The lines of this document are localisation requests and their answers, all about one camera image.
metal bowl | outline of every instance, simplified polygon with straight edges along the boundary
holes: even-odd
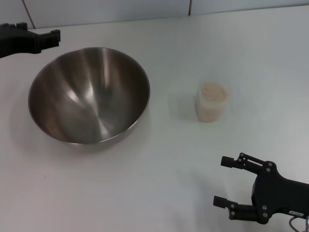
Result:
[[[34,122],[51,137],[94,144],[131,129],[149,96],[139,63],[122,52],[93,47],[47,64],[32,83],[28,105]]]

white tabletop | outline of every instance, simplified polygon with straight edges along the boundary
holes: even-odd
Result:
[[[301,6],[61,27],[60,47],[0,59],[1,232],[291,231],[287,215],[267,225],[230,221],[212,200],[251,203],[256,176],[220,166],[240,152],[309,183],[308,22]],[[52,59],[91,46],[135,58],[151,99],[126,139],[76,150],[32,122],[28,91]],[[204,76],[232,90],[228,111],[211,124],[194,110]]]

clear plastic container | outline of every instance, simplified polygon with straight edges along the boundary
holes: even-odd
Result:
[[[229,94],[224,85],[213,81],[200,82],[196,98],[199,121],[217,121],[222,115],[228,99]]]

